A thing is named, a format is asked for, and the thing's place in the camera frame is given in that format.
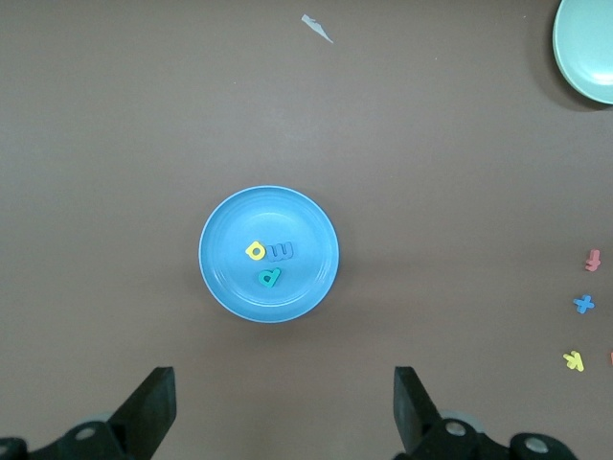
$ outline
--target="white scrap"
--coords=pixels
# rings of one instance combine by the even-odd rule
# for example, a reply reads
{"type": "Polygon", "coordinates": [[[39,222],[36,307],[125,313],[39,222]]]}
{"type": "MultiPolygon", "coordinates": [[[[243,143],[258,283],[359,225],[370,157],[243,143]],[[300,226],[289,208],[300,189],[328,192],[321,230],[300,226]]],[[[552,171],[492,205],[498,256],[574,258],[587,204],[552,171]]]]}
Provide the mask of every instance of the white scrap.
{"type": "Polygon", "coordinates": [[[308,17],[306,14],[304,14],[303,22],[307,24],[317,34],[325,38],[327,41],[329,41],[330,43],[334,43],[332,40],[329,39],[329,36],[324,32],[324,29],[322,28],[322,26],[320,26],[319,23],[315,19],[312,19],[308,17]]]}

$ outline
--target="brown table surface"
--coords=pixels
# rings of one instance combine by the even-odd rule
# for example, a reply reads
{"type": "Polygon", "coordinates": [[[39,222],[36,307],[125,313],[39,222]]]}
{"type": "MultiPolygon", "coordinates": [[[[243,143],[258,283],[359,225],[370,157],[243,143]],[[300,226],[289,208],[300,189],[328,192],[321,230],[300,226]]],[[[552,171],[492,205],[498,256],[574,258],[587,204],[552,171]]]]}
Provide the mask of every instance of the brown table surface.
{"type": "Polygon", "coordinates": [[[412,365],[497,442],[609,459],[613,114],[557,70],[556,9],[0,3],[0,434],[41,447],[171,365],[156,459],[390,459],[412,365]],[[198,267],[207,216],[260,184],[341,244],[329,296],[278,325],[198,267]]]}

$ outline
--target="yellow foam letter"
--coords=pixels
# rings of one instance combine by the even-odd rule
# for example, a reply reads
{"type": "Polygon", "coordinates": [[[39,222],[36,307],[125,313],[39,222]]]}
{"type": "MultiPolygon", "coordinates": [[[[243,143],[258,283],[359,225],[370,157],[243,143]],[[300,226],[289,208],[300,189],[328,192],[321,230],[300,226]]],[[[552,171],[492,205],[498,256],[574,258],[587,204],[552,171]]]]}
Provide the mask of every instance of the yellow foam letter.
{"type": "Polygon", "coordinates": [[[266,255],[266,249],[264,249],[264,246],[262,246],[259,241],[253,241],[245,250],[245,254],[254,261],[260,261],[266,255]]]}

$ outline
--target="blue plate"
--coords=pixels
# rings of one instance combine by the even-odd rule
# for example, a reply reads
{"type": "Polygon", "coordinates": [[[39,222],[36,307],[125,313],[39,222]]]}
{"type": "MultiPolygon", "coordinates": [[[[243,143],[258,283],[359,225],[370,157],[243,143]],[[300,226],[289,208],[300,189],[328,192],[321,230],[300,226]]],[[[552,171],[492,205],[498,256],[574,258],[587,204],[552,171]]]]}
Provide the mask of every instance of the blue plate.
{"type": "Polygon", "coordinates": [[[562,75],[579,93],[613,104],[613,1],[562,0],[554,54],[562,75]]]}
{"type": "Polygon", "coordinates": [[[251,321],[279,323],[326,296],[338,269],[338,239],[310,198],[261,186],[217,206],[202,230],[199,257],[204,282],[221,305],[251,321]],[[254,242],[264,250],[247,254],[254,242]]]}

